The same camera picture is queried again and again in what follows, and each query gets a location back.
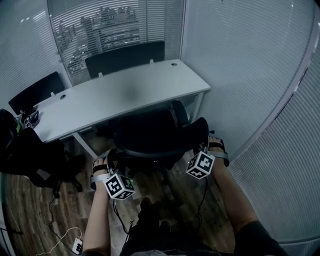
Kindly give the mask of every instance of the desk leg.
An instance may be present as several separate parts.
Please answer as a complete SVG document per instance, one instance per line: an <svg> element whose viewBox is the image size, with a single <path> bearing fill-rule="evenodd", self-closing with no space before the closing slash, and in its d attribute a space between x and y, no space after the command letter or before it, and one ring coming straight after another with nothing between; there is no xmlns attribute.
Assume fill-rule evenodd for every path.
<svg viewBox="0 0 320 256"><path fill-rule="evenodd" d="M97 153L94 151L94 149L88 145L83 138L83 136L79 132L72 133L73 137L81 144L82 147L94 158L96 159L98 157Z"/></svg>
<svg viewBox="0 0 320 256"><path fill-rule="evenodd" d="M189 120L190 124L192 124L197 119L203 96L204 96L203 92L200 92L198 95L195 96L195 107L194 107L193 113L191 114L191 117Z"/></svg>

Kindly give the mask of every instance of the chair armrest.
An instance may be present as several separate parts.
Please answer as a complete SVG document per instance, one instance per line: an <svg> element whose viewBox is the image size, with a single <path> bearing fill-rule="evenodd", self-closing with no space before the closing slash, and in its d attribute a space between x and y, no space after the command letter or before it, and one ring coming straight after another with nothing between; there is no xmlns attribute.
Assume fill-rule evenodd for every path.
<svg viewBox="0 0 320 256"><path fill-rule="evenodd" d="M172 101L172 106L175 112L175 116L178 120L178 129L189 123L188 115L185 107L182 105L180 100Z"/></svg>

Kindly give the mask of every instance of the white desk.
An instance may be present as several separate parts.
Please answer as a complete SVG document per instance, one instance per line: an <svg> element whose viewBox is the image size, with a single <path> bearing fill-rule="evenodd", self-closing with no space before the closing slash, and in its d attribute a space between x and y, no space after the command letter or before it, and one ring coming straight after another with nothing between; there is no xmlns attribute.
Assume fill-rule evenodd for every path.
<svg viewBox="0 0 320 256"><path fill-rule="evenodd" d="M35 132L43 142L72 134L94 157L97 154L78 131L125 113L196 95L191 121L197 117L203 92L210 86L178 59L128 68L98 77L56 95L39 109Z"/></svg>

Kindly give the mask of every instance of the power strip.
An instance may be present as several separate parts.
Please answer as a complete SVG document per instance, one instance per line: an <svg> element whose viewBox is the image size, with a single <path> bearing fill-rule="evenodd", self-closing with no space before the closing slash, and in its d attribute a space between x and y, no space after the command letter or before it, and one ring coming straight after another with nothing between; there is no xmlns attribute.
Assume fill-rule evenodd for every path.
<svg viewBox="0 0 320 256"><path fill-rule="evenodd" d="M79 240L78 238L76 238L76 239L74 240L74 244L73 244L72 251L73 251L76 255L82 254L82 241Z"/></svg>

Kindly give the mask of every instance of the white cable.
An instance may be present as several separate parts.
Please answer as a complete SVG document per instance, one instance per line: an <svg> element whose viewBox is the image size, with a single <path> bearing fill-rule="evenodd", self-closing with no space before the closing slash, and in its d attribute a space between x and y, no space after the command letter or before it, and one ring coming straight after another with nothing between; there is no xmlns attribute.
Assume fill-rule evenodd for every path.
<svg viewBox="0 0 320 256"><path fill-rule="evenodd" d="M65 232L65 234L63 235L63 237L60 238L59 242L51 249L50 252L42 252L42 253L40 253L40 254L36 254L35 256L38 256L38 255L40 256L40 255L42 255L42 254L50 254L50 253L52 253L53 249L58 246L58 244L61 242L62 238L64 238L64 237L68 234L69 230L73 230L73 229L78 229L78 230L80 230L81 235L80 235L79 240L81 240L81 238L82 238L82 231L81 231L81 229L80 229L79 227L77 227L77 226L75 226L75 227L70 227L70 228Z"/></svg>

